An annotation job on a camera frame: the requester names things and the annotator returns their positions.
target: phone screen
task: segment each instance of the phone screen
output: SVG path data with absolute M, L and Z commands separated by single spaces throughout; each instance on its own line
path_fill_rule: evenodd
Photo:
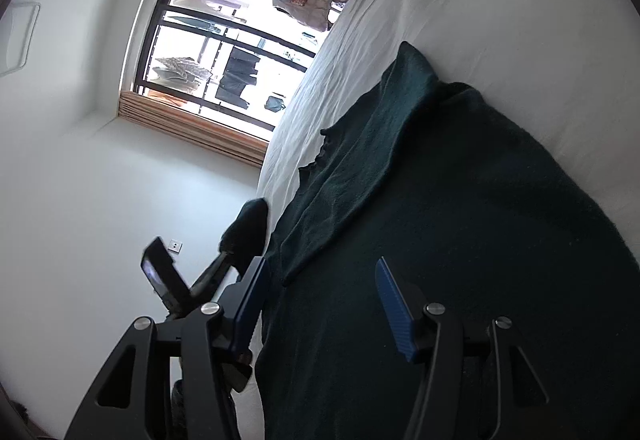
M 158 293 L 158 295 L 162 298 L 167 295 L 169 290 L 166 285 L 162 282 L 162 279 L 158 275 L 158 272 L 154 269 L 154 266 L 151 264 L 149 260 L 145 258 L 142 263 L 142 270 L 145 273 L 146 279 L 149 280 L 151 286 Z

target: window blind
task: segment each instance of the window blind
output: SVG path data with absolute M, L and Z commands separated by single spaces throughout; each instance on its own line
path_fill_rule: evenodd
M 134 92 L 120 93 L 118 116 L 256 167 L 267 151 L 258 137 Z

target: white comforter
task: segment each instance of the white comforter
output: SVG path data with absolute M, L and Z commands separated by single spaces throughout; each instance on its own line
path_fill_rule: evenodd
M 270 230 L 298 168 L 318 154 L 319 130 L 380 80 L 403 40 L 542 143 L 640 258 L 640 16 L 630 0 L 350 0 L 267 150 L 258 194 Z M 243 439 L 261 438 L 255 386 L 236 397 Z

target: electrical outlet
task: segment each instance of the electrical outlet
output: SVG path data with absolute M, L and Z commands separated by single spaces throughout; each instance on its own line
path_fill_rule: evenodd
M 182 248 L 182 242 L 176 242 L 175 240 L 171 240 L 169 242 L 169 250 L 172 253 L 178 254 L 181 248 Z

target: blue gripper pad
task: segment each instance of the blue gripper pad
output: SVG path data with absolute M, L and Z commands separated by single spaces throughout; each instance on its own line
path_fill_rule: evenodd
M 385 258 L 380 258 L 376 263 L 376 286 L 396 347 L 406 360 L 413 362 L 418 354 L 414 342 L 414 321 Z

